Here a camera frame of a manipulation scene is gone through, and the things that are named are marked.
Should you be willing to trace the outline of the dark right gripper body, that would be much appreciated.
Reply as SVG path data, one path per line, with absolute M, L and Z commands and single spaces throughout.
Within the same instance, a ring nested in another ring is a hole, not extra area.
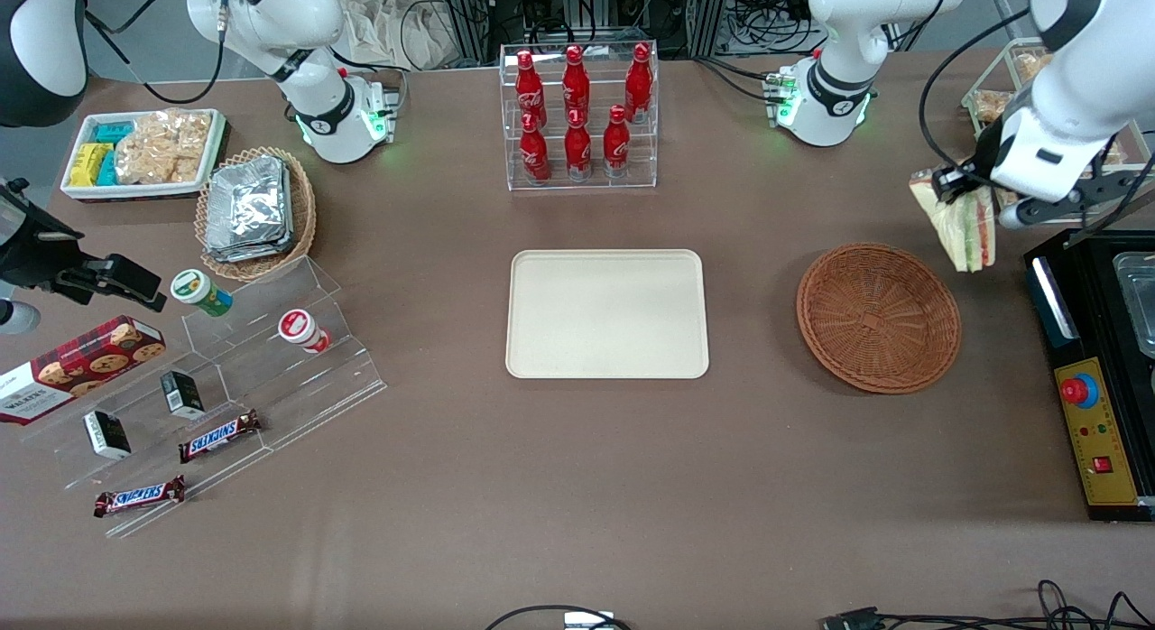
M 13 287 L 53 292 L 58 279 L 87 262 L 79 249 L 82 234 L 29 201 L 25 179 L 3 181 L 1 279 Z

